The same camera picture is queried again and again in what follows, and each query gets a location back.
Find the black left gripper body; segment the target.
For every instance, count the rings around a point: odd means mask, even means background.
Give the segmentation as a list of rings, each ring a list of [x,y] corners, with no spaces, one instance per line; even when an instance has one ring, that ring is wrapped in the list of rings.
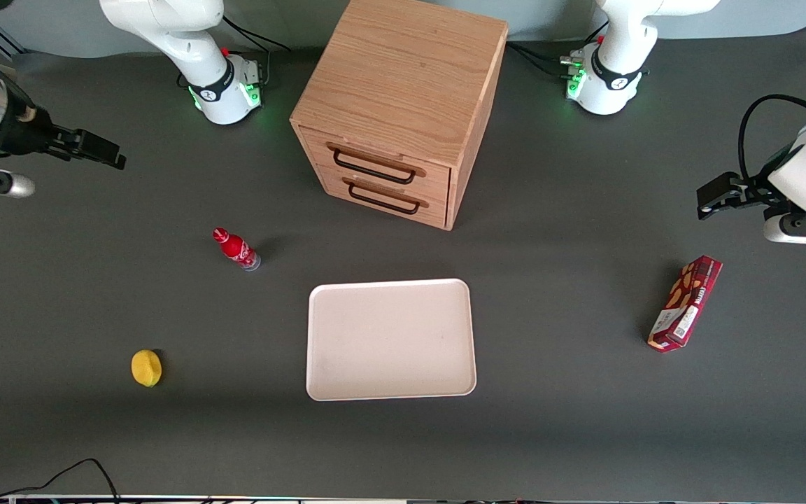
[[[771,184],[767,174],[742,176],[742,187],[742,209],[763,205],[771,213],[789,213],[789,200]]]

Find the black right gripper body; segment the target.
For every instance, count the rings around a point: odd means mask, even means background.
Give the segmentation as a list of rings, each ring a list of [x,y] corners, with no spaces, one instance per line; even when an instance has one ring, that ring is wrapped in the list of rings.
[[[1,157],[42,153],[60,159],[79,159],[76,131],[55,124],[44,108],[9,104],[6,111],[1,125]]]

